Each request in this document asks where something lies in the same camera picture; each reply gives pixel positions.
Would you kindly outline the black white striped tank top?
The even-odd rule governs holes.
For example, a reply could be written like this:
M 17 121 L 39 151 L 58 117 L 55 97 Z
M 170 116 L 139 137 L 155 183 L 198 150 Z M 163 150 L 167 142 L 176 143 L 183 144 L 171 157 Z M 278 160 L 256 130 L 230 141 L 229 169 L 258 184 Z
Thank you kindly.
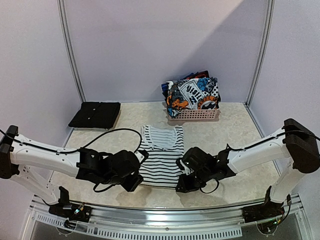
M 176 161 L 184 155 L 184 129 L 176 126 L 170 129 L 155 128 L 151 125 L 141 127 L 142 142 L 140 150 L 148 153 L 139 173 L 142 185 L 157 188 L 175 189 L 182 171 Z

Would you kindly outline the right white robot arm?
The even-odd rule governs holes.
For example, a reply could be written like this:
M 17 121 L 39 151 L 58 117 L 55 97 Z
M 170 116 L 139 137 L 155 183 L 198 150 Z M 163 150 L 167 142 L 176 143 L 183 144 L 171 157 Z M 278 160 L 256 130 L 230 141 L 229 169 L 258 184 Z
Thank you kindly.
M 242 148 L 228 145 L 217 155 L 211 155 L 199 147 L 192 147 L 176 161 L 182 174 L 175 190 L 178 193 L 197 191 L 210 180 L 219 182 L 251 167 L 288 159 L 286 169 L 270 187 L 267 200 L 258 208 L 262 218 L 269 218 L 305 175 L 320 168 L 319 141 L 313 132 L 288 118 L 282 128 Z

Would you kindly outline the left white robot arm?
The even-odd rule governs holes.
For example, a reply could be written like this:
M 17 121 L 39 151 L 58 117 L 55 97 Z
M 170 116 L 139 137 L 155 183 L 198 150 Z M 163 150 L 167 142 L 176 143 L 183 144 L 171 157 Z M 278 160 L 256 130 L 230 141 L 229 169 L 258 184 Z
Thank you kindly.
M 139 170 L 149 157 L 146 150 L 139 148 L 109 153 L 90 149 L 87 144 L 80 148 L 57 147 L 25 137 L 15 125 L 1 134 L 0 177 L 24 186 L 45 204 L 54 206 L 63 217 L 70 217 L 75 211 L 69 192 L 62 186 L 53 185 L 31 167 L 93 183 L 96 193 L 100 192 L 97 189 L 100 185 L 106 186 L 105 191 L 120 185 L 127 192 L 133 192 L 143 181 Z

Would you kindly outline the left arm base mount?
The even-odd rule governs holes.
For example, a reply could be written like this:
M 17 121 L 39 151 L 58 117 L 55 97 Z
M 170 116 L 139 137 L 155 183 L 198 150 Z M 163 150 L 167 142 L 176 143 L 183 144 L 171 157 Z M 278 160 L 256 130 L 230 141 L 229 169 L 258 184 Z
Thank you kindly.
M 52 215 L 65 218 L 63 227 L 74 230 L 77 222 L 88 223 L 90 221 L 93 208 L 81 202 L 71 203 L 69 192 L 64 187 L 59 188 L 60 197 L 56 204 L 50 205 L 48 212 Z

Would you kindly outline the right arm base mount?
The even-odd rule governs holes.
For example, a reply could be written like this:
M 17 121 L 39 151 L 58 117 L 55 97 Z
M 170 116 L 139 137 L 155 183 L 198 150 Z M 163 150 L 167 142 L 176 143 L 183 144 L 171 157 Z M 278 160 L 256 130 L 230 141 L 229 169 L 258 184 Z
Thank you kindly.
M 282 203 L 271 201 L 271 186 L 267 189 L 264 202 L 242 208 L 242 217 L 245 223 L 257 222 L 256 226 L 263 235 L 273 234 L 278 226 L 288 217 L 291 210 L 291 195 L 286 196 L 288 210 L 285 211 Z

